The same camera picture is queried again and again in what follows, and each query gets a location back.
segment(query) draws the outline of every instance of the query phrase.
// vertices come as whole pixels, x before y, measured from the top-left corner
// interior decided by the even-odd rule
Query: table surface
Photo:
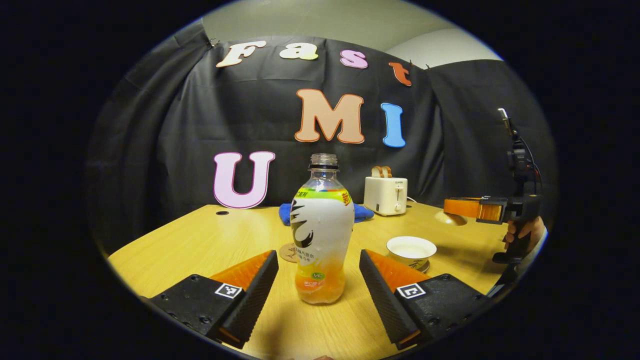
[[[360,251],[388,253],[387,240],[418,236],[437,246],[430,276],[451,274],[481,293],[496,283],[505,265],[492,261],[504,251],[507,225],[465,225],[439,220],[442,209],[410,202],[403,215],[375,215],[353,226],[344,263],[346,287],[338,302],[314,306],[299,300],[296,263],[278,256],[280,267],[250,340],[240,351],[261,359],[380,359],[398,353],[389,342],[360,273]],[[217,211],[228,211],[217,215]],[[277,207],[228,209],[206,205],[122,247],[109,262],[138,295],[153,297],[191,274],[211,276],[268,250],[292,243]]]

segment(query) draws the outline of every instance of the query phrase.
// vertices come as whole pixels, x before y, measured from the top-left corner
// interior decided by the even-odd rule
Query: white cup
[[[436,245],[415,236],[398,236],[387,241],[387,250],[391,259],[418,270],[436,253]]]

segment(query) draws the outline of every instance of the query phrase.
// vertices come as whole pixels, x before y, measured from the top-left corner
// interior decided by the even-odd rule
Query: toaster
[[[382,216],[406,212],[407,181],[403,177],[367,176],[364,182],[364,207]]]

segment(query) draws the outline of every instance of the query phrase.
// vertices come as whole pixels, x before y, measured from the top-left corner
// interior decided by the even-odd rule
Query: cork coaster
[[[278,254],[280,255],[281,258],[285,259],[290,263],[298,262],[298,255],[296,254],[296,245],[293,243],[282,245],[282,247],[278,251]]]

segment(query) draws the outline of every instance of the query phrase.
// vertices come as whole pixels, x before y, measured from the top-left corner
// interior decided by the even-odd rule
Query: black handle
[[[531,232],[522,238],[518,238],[518,234],[526,224],[523,220],[515,220],[513,225],[516,227],[516,232],[513,235],[513,242],[509,243],[509,247],[506,252],[496,252],[493,255],[493,262],[498,264],[519,264],[522,259],[527,255],[527,247],[531,241]]]

